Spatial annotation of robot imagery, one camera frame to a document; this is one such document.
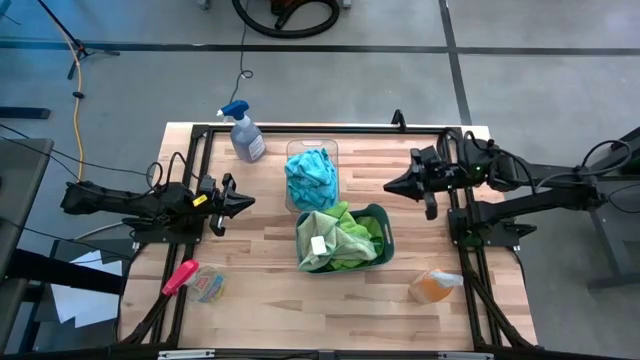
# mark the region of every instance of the wooden table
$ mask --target wooden table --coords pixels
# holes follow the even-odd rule
[[[186,155],[192,125],[167,124],[158,160],[165,169],[174,151]],[[473,128],[478,137],[488,136],[486,127]],[[395,256],[388,264],[336,275],[297,271],[294,224],[298,214],[285,207],[283,167],[287,143],[300,138],[332,138],[338,143],[340,196],[349,201],[351,209],[370,203],[386,209],[395,240]],[[409,282],[425,270],[460,273],[457,250],[442,215],[450,206],[448,196],[437,194],[441,216],[427,221],[422,202],[382,190],[383,184],[406,171],[410,148],[423,148],[435,140],[429,135],[265,134],[267,154],[255,164],[246,164],[237,159],[228,133],[217,133],[210,174],[222,179],[230,172],[237,191],[255,197],[256,203],[225,222],[224,237],[216,237],[208,228],[204,231],[194,258],[222,271],[227,287],[215,303],[187,301],[180,347],[472,349],[462,287],[429,305],[412,301],[407,292]],[[183,169],[176,162],[173,181],[181,181]],[[486,186],[476,189],[475,195],[478,200],[503,199]],[[486,252],[496,302],[521,334],[535,343],[522,273],[514,255],[503,248],[487,248]],[[166,253],[167,245],[153,244],[134,262],[122,302],[122,337],[131,333],[156,300]],[[162,339],[168,334],[173,303],[167,309]],[[488,340],[484,306],[478,312]]]

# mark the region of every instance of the concrete floor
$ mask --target concrete floor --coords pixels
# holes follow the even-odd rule
[[[213,0],[208,12],[195,1],[48,3],[86,41],[239,44],[242,34],[226,0]],[[450,0],[449,7],[459,46],[640,47],[635,0]],[[265,1],[252,0],[251,13],[273,21]],[[0,40],[60,39],[34,1],[14,1],[8,15],[22,25],[1,20]],[[322,6],[310,4],[291,25],[323,15]],[[249,30],[246,43],[442,46],[445,40],[437,0],[354,0],[333,29],[315,38],[281,41]],[[87,159],[145,169],[157,156],[166,122],[215,120],[233,90],[238,60],[233,52],[125,52],[88,59],[80,110]],[[639,60],[460,57],[474,125],[488,125],[503,148],[531,162],[571,166],[590,144],[638,126]],[[76,154],[76,85],[65,78],[69,64],[66,51],[0,50],[0,104],[50,108],[47,121],[3,123],[53,138],[58,150]],[[251,104],[258,121],[387,123],[401,108],[411,123],[460,124],[447,55],[247,53],[245,67],[255,77],[241,82],[236,98]],[[126,174],[86,168],[86,177],[109,187],[145,188],[143,180]],[[70,237],[119,218],[64,215],[58,204],[70,180],[57,164],[49,166],[29,226]],[[521,257],[540,344],[638,357],[640,287],[586,290],[588,280],[609,273],[587,214],[553,210],[522,221],[539,226],[523,240]],[[48,253],[50,245],[25,233],[20,246]],[[103,327],[71,346],[108,343],[110,328]],[[41,349],[56,342],[43,339]]]

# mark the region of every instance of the clear plastic bin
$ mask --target clear plastic bin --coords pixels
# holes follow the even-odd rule
[[[333,163],[333,166],[336,168],[336,202],[337,204],[340,201],[340,173],[338,171],[338,143],[331,139],[300,139],[300,140],[292,140],[287,144],[287,160],[291,159],[291,157],[302,154],[307,150],[322,150],[326,149],[327,154],[329,154],[329,159]],[[298,209],[297,206],[294,205],[291,200],[291,196],[289,195],[289,188],[287,187],[287,181],[285,177],[284,183],[285,191],[287,192],[287,199],[285,201],[285,205],[289,211],[293,212],[301,212],[302,210]]]

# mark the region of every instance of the yellow cable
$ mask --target yellow cable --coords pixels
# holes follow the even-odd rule
[[[53,17],[51,17],[51,15],[49,15],[49,17],[51,18],[51,21],[53,21],[56,28],[58,28],[58,31],[60,31],[60,34],[64,38],[64,41],[67,42],[67,45],[69,46],[69,50],[71,51],[71,55],[73,55],[73,61],[76,63],[76,68],[78,69],[78,92],[81,93],[82,92],[82,69],[80,68],[80,61],[78,60],[78,56],[76,56],[76,52],[75,50],[73,50],[73,45],[71,45],[71,40],[69,39],[67,34],[65,34],[65,32],[62,30],[60,25],[58,25],[58,23],[53,19]],[[82,148],[82,137],[80,136],[80,130],[78,129],[78,108],[79,107],[80,107],[80,98],[76,97],[76,105],[73,110],[73,128],[76,132],[76,142],[78,143],[78,152],[80,153],[80,162],[78,163],[78,181],[81,181],[82,165],[83,165],[82,162],[84,161],[84,150]]]

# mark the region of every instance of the microfiber cloth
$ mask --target microfiber cloth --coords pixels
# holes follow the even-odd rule
[[[356,223],[347,207],[348,203],[343,201],[325,213],[314,211],[298,226],[298,249],[304,257],[298,270],[311,271],[325,265],[333,270],[352,269],[379,255],[370,240],[371,234],[365,226]],[[324,237],[326,253],[313,253],[311,238],[314,236]]]
[[[293,204],[302,211],[324,210],[337,197],[336,168],[326,149],[307,150],[292,156],[284,166]]]

